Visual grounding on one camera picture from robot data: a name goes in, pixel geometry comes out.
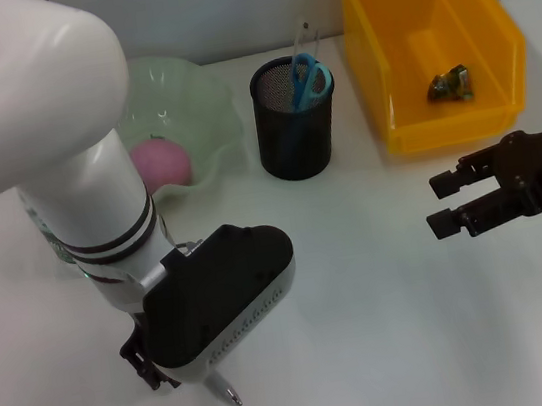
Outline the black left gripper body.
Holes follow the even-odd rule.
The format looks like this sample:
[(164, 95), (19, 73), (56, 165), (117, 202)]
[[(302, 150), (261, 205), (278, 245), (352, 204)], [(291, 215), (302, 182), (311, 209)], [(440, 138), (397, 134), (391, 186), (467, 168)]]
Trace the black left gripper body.
[(134, 334), (136, 335), (136, 338), (139, 340), (139, 343), (144, 343), (148, 332), (147, 317), (143, 312), (132, 313), (130, 317), (133, 319)]

